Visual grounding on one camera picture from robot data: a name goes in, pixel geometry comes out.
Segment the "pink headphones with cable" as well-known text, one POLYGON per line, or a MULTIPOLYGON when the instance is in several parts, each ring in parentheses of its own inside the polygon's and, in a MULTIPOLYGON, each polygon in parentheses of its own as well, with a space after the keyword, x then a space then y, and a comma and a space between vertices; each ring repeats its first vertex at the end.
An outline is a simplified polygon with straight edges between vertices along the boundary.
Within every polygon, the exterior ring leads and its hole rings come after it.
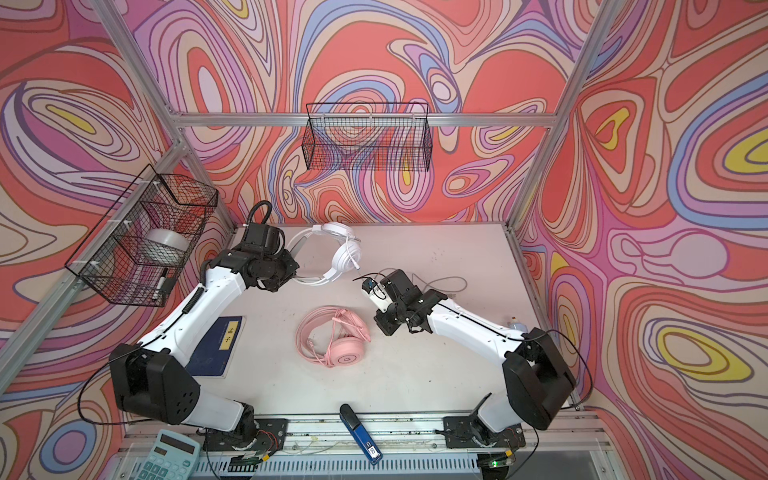
POLYGON ((295 333, 295 349, 300 357, 329 369, 359 363, 371 341, 370 331, 361 317, 339 306, 322 306, 309 312, 295 333), (318 349, 314 332, 324 327, 328 327, 327 342, 318 349))

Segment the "white headphones with grey cable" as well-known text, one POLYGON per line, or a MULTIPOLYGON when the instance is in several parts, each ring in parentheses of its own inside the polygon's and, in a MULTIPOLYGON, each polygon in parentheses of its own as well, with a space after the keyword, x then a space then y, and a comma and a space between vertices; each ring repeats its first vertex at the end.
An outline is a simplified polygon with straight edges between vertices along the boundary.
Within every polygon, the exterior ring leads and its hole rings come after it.
POLYGON ((293 280, 305 286, 319 287, 335 282, 344 274, 360 270, 361 241, 354 230, 340 222, 316 224, 299 231, 287 244, 288 252, 296 259, 306 243, 313 237, 328 237, 337 248, 331 256, 329 268, 320 275, 297 275, 293 280))

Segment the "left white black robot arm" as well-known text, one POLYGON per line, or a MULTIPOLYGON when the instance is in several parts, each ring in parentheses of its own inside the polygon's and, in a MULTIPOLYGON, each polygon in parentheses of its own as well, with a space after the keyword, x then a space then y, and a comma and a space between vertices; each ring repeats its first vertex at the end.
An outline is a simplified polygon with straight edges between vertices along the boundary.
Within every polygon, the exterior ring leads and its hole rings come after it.
POLYGON ((213 430, 232 448, 250 447, 259 433, 251 405, 204 388, 186 367, 223 311, 249 288, 276 292, 299 268, 282 229, 246 226, 241 241, 204 262, 199 283, 136 345, 109 357, 117 407, 168 425, 213 430))

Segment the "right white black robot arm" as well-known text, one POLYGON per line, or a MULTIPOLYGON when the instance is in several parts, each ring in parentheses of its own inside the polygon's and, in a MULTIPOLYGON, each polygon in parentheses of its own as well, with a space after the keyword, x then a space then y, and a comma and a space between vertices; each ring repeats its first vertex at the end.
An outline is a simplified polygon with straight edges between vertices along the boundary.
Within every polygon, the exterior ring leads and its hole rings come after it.
POLYGON ((502 370, 504 391, 483 397, 461 419, 466 432, 446 432, 448 438, 490 447, 508 428, 523 423, 546 430, 576 387, 550 331, 494 323, 439 290, 420 289, 401 269, 379 280, 368 277, 361 289, 376 306, 374 320, 384 335, 392 336, 405 326, 411 334, 442 336, 502 370))

